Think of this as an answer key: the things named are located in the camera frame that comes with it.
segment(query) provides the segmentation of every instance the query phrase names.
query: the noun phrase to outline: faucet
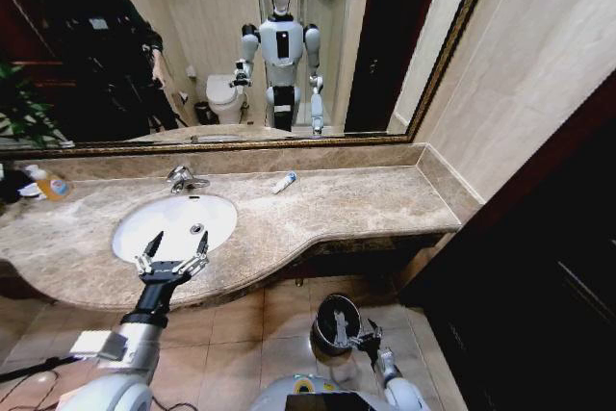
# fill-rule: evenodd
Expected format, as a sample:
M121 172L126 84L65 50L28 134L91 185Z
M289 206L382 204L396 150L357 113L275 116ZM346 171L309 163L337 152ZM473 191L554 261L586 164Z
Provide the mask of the faucet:
M192 190L195 188L205 188L210 185L210 181L205 178L195 178L188 167L178 166L167 176L167 181L172 183L171 192L179 194L185 188Z

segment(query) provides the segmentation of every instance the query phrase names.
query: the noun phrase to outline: black trash can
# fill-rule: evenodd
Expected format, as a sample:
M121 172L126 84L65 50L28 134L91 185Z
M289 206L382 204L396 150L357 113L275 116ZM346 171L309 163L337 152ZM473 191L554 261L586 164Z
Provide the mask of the black trash can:
M207 101L195 103L194 112L201 125L218 124L218 116L212 111Z
M311 337L319 349L328 355L336 356L351 350L352 344L337 346L335 312L342 312L346 321L346 337L357 337L361 330L359 310L355 304L343 294L330 294L319 306L317 317L312 323Z

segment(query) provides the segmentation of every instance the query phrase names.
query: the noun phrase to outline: gold mirror frame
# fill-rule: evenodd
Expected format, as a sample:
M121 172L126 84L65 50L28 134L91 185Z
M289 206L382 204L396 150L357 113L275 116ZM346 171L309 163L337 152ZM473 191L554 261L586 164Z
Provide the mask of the gold mirror frame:
M84 156L125 156L125 155L147 155L147 154L169 154L203 151L227 151L245 149L264 149L264 148L300 148L317 146L353 146L366 144L395 144L409 143L415 139L419 127L424 120L424 116L430 107L441 80L447 70L449 62L453 57L455 48L460 41L464 29L471 17L473 9L478 0L462 0L455 13L455 17L449 26L448 34L439 52L427 83L423 88L420 102L417 105L411 122L402 135L352 135L340 137L319 137L306 139L284 139L266 141L219 141L210 143L195 144L156 144L139 145L138 143L125 144L126 142L105 143L103 146L83 146L73 148L51 148L51 149L23 149L23 150L4 150L0 151L0 160L11 159L50 159L50 158L73 158Z

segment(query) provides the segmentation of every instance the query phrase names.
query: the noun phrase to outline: humanoid robot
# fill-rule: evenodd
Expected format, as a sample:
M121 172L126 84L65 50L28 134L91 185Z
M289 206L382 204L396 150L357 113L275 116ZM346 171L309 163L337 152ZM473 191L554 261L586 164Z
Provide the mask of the humanoid robot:
M291 0L271 0L273 14L259 28L252 24L242 27L242 59L236 62L235 79L229 86L251 86L254 55L261 43L266 62L269 86L266 90L269 120L277 129L291 131L291 124L301 99L301 90L295 85L297 65L303 54L308 55L313 134L320 135L323 128L321 90L323 78L319 68L321 34L319 28L309 24L302 28L289 13Z

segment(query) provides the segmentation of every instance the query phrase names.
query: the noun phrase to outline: bottle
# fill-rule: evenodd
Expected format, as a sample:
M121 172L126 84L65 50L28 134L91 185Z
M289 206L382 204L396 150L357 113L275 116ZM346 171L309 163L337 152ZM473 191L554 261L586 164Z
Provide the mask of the bottle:
M27 166L26 171L37 182L40 190L52 201L60 201L70 193L70 186L59 176L47 172L37 165Z

